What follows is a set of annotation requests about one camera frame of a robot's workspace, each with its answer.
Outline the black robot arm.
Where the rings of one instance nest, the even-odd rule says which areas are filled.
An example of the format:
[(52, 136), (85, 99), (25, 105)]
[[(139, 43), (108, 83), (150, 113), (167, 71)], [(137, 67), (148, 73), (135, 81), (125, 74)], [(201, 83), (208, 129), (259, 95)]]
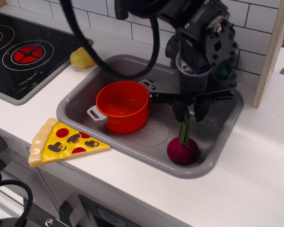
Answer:
[(126, 0), (124, 7), (139, 17), (169, 23), (175, 34), (166, 56), (176, 69), (175, 82), (155, 89), (156, 102), (169, 102), (178, 121), (194, 106), (195, 119), (203, 120), (215, 99), (231, 98), (229, 58), (238, 47), (227, 7), (219, 0)]

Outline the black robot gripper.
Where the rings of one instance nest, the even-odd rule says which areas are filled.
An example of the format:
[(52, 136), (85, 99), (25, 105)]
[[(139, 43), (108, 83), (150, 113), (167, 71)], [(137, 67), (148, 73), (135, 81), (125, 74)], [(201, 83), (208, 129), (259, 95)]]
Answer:
[(171, 104), (178, 122), (185, 121), (187, 106), (194, 104), (200, 122), (211, 101), (231, 98), (236, 87), (234, 80), (211, 75), (238, 47), (228, 8), (220, 0), (154, 0), (148, 14), (169, 23), (179, 40), (174, 77), (149, 86), (151, 101)]

